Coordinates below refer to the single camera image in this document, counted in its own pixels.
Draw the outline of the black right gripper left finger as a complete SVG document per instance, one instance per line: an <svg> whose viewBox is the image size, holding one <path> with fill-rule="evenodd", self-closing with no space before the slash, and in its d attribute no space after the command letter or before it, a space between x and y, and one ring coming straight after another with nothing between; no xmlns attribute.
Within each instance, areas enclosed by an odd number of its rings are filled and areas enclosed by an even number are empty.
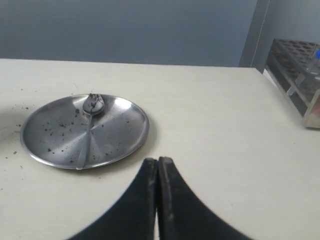
<svg viewBox="0 0 320 240"><path fill-rule="evenodd" d="M71 240L153 240L158 161L146 158L123 195Z"/></svg>

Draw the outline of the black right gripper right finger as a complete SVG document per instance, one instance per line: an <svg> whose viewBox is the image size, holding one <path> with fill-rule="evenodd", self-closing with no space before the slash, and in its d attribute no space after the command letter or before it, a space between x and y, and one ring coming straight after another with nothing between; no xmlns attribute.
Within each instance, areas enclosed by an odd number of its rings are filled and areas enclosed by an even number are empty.
<svg viewBox="0 0 320 240"><path fill-rule="evenodd" d="M161 240L249 240L212 212L190 189L170 157L157 169L157 215Z"/></svg>

